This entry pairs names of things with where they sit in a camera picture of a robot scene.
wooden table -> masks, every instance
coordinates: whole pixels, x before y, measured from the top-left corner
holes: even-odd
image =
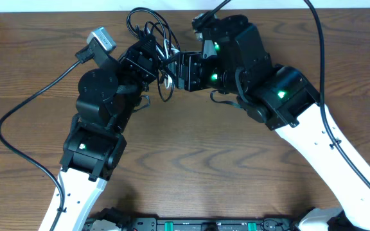
[[[183,50],[198,50],[191,20],[200,12],[161,12]],[[308,10],[221,11],[255,23],[274,63],[292,65],[319,88],[319,42]],[[319,10],[326,44],[326,94],[342,131],[370,163],[370,9]],[[75,61],[88,33],[105,26],[118,57],[136,40],[127,12],[0,13],[0,117]],[[133,17],[141,24],[145,15]],[[7,139],[57,174],[76,113],[78,67],[10,117]],[[298,215],[339,205],[305,159],[245,112],[211,102],[209,90],[175,90],[131,117],[128,146],[93,212],[117,207],[161,217]],[[223,98],[234,99],[234,96]],[[49,178],[0,143],[0,230],[35,230],[53,194]]]

white wall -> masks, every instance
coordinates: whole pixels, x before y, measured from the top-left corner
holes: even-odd
[[[0,12],[209,10],[223,0],[0,0]],[[313,0],[316,8],[370,8],[370,0]],[[232,0],[224,9],[306,8],[303,0]]]

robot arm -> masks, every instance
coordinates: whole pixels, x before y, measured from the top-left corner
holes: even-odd
[[[293,67],[273,66],[257,28],[243,15],[219,20],[207,13],[195,19],[193,27],[202,39],[202,51],[178,52],[167,60],[158,61],[156,50],[149,49],[156,46],[153,35],[142,37],[118,60],[108,55],[110,51],[104,46],[108,43],[101,41],[105,37],[109,42],[107,34],[92,36],[89,45],[77,53],[81,63],[93,58],[99,69],[84,74],[78,84],[76,107],[80,118],[64,144],[58,179],[66,200],[55,230],[82,229],[125,149],[122,132],[130,115],[161,68],[178,89],[192,92],[213,88],[222,94],[237,94],[238,107],[275,130],[309,161],[338,198],[350,222],[370,230],[370,190],[325,134],[319,93],[313,85]],[[370,167],[329,112],[327,118],[337,142],[370,181]],[[49,229],[58,200],[55,191],[40,230]],[[327,230],[326,222],[339,212],[313,210],[298,227]]]
[[[333,134],[340,141],[348,157],[370,181],[369,165],[339,130],[328,107],[326,111]],[[278,128],[276,133],[307,159],[337,197],[349,221],[358,228],[370,230],[370,190],[340,156],[337,149],[333,148],[331,140],[326,135],[319,107],[316,104],[312,105],[297,119],[298,126],[295,128],[284,126]],[[331,210],[325,212],[316,210],[313,212],[314,216],[304,218],[299,224],[300,230],[321,230],[321,228],[327,230],[327,221],[337,216],[341,210],[337,210],[333,216],[330,214]]]

green terminal block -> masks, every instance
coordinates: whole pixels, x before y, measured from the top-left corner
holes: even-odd
[[[171,222],[171,221],[165,222],[165,231],[173,231],[173,222]]]
[[[256,231],[256,223],[248,223],[248,231]]]

green led light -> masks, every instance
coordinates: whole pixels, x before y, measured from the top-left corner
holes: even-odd
[[[282,99],[285,96],[286,92],[280,91],[277,95]]]
[[[219,45],[216,42],[214,42],[213,44],[215,46],[215,51],[219,51]]]
[[[248,231],[257,231],[256,229],[256,223],[248,223]]]
[[[168,222],[165,222],[165,231],[173,231],[173,222],[172,221],[168,221]]]

